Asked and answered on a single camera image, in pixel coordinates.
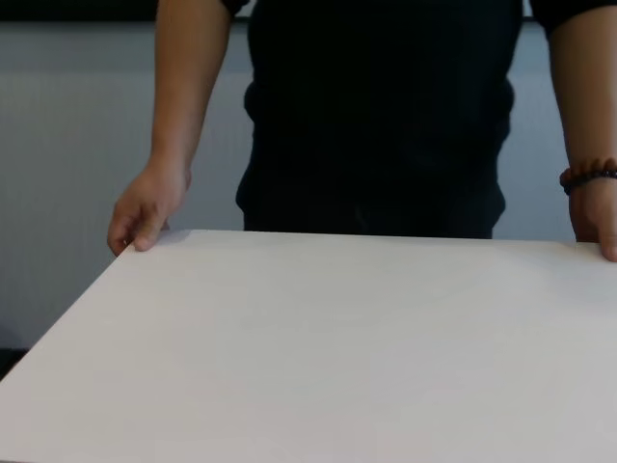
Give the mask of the person left hand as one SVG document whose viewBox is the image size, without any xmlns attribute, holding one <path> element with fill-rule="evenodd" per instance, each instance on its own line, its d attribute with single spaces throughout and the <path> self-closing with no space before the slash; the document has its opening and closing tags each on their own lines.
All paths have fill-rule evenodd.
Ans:
<svg viewBox="0 0 617 463">
<path fill-rule="evenodd" d="M 596 243 L 605 259 L 616 261 L 616 180 L 597 178 L 570 195 L 570 218 L 578 242 Z"/>
</svg>

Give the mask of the person right hand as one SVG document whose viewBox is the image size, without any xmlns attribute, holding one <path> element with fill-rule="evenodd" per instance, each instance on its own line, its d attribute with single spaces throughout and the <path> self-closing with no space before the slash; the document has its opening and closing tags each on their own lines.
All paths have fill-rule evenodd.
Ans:
<svg viewBox="0 0 617 463">
<path fill-rule="evenodd" d="M 151 249 L 178 211 L 191 184 L 183 165 L 148 162 L 115 203 L 107 244 L 118 257 L 127 247 Z"/>
</svg>

